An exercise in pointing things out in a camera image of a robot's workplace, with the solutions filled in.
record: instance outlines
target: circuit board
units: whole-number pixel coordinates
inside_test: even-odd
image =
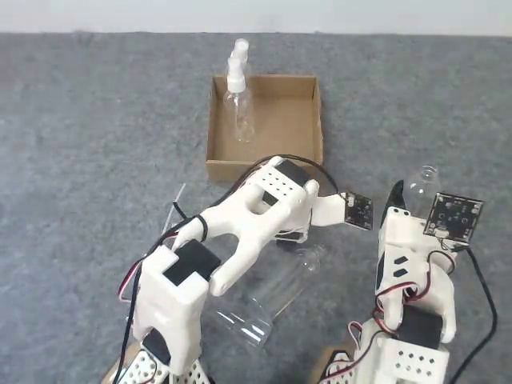
[[[374,227],[374,204],[371,198],[354,192],[346,192],[345,200],[345,222],[364,230],[372,230]]]
[[[423,234],[469,243],[482,212],[483,201],[437,193]]]

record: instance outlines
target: cardboard box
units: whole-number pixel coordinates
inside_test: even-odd
[[[253,76],[256,135],[250,143],[239,142],[225,124],[222,97],[226,79],[213,78],[206,171],[210,180],[234,181],[253,162],[272,154],[296,154],[322,164],[321,102],[315,76]],[[298,162],[306,170],[313,167]]]

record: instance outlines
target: red wire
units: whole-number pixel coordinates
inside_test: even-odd
[[[368,354],[368,351],[370,350],[372,344],[374,343],[374,340],[375,340],[375,337],[377,337],[378,334],[380,334],[381,332],[383,332],[382,330],[378,330],[377,332],[374,333],[374,335],[371,337],[371,340],[370,340],[370,344],[368,345],[368,347],[365,349],[364,353],[359,356],[359,358],[354,361],[352,364],[350,364],[349,366],[346,366],[345,368],[341,369],[341,370],[338,370],[336,371],[335,373],[333,374],[330,374],[330,375],[327,375],[325,376],[322,381],[324,380],[329,380],[331,378],[334,378],[340,374],[345,374],[347,373],[349,370],[352,370],[353,368],[356,367],[357,364],[359,364],[364,358],[365,356]]]
[[[174,238],[176,237],[176,234],[172,234],[170,235],[168,238]],[[144,260],[144,258],[146,258],[146,256],[140,258],[139,260],[137,260],[134,264],[132,264],[132,266],[130,267],[130,269],[128,270],[128,272],[126,272],[125,274],[125,277],[122,279],[121,281],[121,284],[119,285],[119,288],[118,288],[118,296],[121,294],[121,292],[124,290],[124,288],[126,287],[126,285],[130,282],[130,280],[132,279],[132,277],[134,276],[134,272],[136,271],[136,269],[138,268],[138,265],[139,263]]]

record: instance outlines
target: transparent plastic bottle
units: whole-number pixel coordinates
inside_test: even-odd
[[[432,201],[441,190],[438,169],[430,165],[422,166],[404,182],[403,198],[406,208],[416,218],[427,218]]]
[[[233,50],[231,51],[231,58],[237,58],[242,65],[242,71],[246,79],[252,76],[253,72],[249,64],[249,42],[244,38],[237,38],[234,42]],[[226,76],[229,72],[229,67],[226,68]]]
[[[293,252],[256,287],[245,290],[239,299],[218,302],[216,319],[232,335],[252,346],[263,346],[274,327],[274,321],[319,272],[325,250],[321,246]]]
[[[242,63],[238,58],[228,59],[227,92],[224,95],[226,124],[240,142],[254,137],[253,98],[246,85]]]

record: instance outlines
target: bottle cap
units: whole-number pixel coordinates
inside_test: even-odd
[[[243,75],[242,63],[238,58],[228,58],[227,65],[227,89],[231,93],[239,94],[246,89],[246,78]]]
[[[244,38],[238,38],[234,42],[233,52],[231,52],[232,58],[239,58],[242,62],[242,67],[247,63],[249,55],[249,42]]]

